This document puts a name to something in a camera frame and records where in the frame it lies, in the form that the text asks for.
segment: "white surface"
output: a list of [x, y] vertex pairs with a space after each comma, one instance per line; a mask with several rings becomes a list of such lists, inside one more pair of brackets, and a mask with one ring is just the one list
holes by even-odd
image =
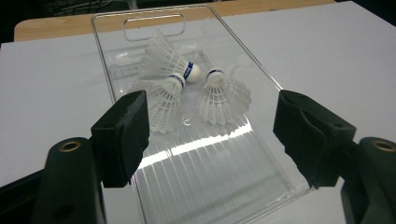
[[[351, 2], [224, 20], [284, 89], [307, 94], [354, 124], [355, 140], [396, 141], [395, 27]], [[3, 45], [0, 186], [43, 168], [56, 142], [89, 137], [110, 105], [92, 35]], [[339, 189], [311, 192], [259, 223], [343, 223]], [[120, 204], [130, 202], [125, 198], [119, 195]], [[136, 208], [120, 208], [137, 216]], [[108, 220], [125, 223], [122, 218], [111, 213]]]

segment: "shuttlecock feather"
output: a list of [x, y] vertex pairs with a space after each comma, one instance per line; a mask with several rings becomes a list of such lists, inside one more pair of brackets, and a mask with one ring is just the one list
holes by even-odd
[[145, 48], [145, 56], [141, 59], [139, 74], [141, 76], [160, 76], [179, 73], [185, 80], [194, 82], [201, 76], [197, 64], [188, 62], [178, 53], [166, 37], [159, 31], [154, 32]]
[[131, 91], [145, 90], [148, 97], [149, 128], [152, 132], [167, 133], [175, 129], [180, 107], [184, 77], [173, 74], [163, 80], [140, 82]]
[[250, 91], [244, 83], [214, 68], [208, 73], [198, 100], [199, 114], [212, 124], [235, 123], [248, 112], [250, 103]]

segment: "tray handle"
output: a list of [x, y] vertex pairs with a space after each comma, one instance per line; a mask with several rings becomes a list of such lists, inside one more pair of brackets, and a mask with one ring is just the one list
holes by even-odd
[[144, 37], [137, 37], [137, 38], [131, 38], [127, 34], [128, 30], [128, 23], [134, 22], [134, 21], [148, 21], [148, 20], [158, 20], [158, 19], [164, 19], [164, 20], [172, 20], [172, 18], [180, 17], [182, 21], [182, 26], [180, 29], [177, 29], [175, 32], [171, 34], [164, 34], [165, 36], [175, 36], [175, 35], [181, 35], [184, 33], [186, 29], [186, 17], [181, 14], [181, 13], [174, 13], [174, 14], [166, 14], [166, 15], [154, 15], [154, 16], [145, 16], [145, 17], [133, 17], [130, 19], [126, 19], [123, 23], [123, 36], [127, 41], [134, 42], [134, 41], [140, 41], [140, 40], [147, 40], [150, 39], [151, 36], [144, 36]]

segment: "white shuttlecock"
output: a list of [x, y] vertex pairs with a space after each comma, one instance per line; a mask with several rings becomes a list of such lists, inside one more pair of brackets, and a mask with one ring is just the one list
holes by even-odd
[[159, 31], [154, 32], [145, 48], [145, 56], [141, 59], [139, 74], [141, 76], [158, 76], [179, 73], [189, 82], [197, 81], [201, 76], [201, 68], [188, 62], [178, 53], [165, 36]]
[[250, 103], [250, 91], [244, 83], [213, 68], [207, 74], [198, 100], [199, 114], [212, 124], [235, 123], [248, 111]]
[[184, 77], [173, 74], [163, 80], [140, 82], [131, 91], [145, 90], [148, 97], [149, 128], [152, 132], [167, 133], [175, 129]]

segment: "transparent plastic container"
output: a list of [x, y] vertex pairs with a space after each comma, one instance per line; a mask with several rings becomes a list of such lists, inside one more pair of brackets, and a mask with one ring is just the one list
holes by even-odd
[[[155, 29], [204, 71], [181, 93], [180, 125], [150, 133], [134, 174], [144, 223], [244, 223], [309, 191], [272, 132], [281, 89], [219, 15], [208, 6], [97, 14], [92, 27], [113, 101], [142, 80], [138, 65]], [[236, 123], [213, 125], [198, 115], [206, 73], [221, 68], [251, 92]]]

